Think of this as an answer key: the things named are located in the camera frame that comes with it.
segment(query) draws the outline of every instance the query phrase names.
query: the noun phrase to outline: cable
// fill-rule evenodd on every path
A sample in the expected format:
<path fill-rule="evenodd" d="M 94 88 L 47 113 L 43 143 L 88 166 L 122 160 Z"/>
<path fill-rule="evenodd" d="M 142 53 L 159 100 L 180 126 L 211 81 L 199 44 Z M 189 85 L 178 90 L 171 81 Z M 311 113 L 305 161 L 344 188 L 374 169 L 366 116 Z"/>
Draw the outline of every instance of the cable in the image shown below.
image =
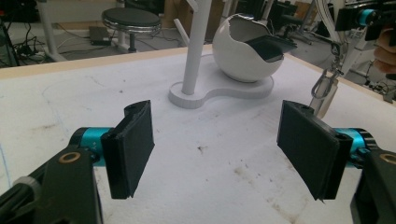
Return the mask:
<path fill-rule="evenodd" d="M 3 60 L 0 59 L 0 64 L 6 66 L 6 67 L 11 67 L 8 63 L 5 63 Z"/>
<path fill-rule="evenodd" d="M 89 36 L 81 36 L 81 35 L 73 34 L 73 33 L 71 33 L 70 31 L 64 29 L 60 23 L 56 23 L 56 24 L 59 25 L 59 27 L 61 27 L 61 29 L 63 29 L 64 31 L 66 31 L 66 32 L 67 32 L 68 34 L 70 34 L 70 35 L 74 35 L 74 36 L 79 37 L 79 38 L 90 38 Z"/>
<path fill-rule="evenodd" d="M 67 53 L 90 53 L 90 51 L 95 51 L 95 50 L 99 50 L 99 49 L 105 49 L 108 48 L 109 46 L 105 46 L 105 47 L 101 47 L 101 48 L 97 48 L 97 49 L 74 49 L 74 50 L 69 50 L 69 51 L 65 51 L 62 52 L 60 54 L 67 54 Z"/>

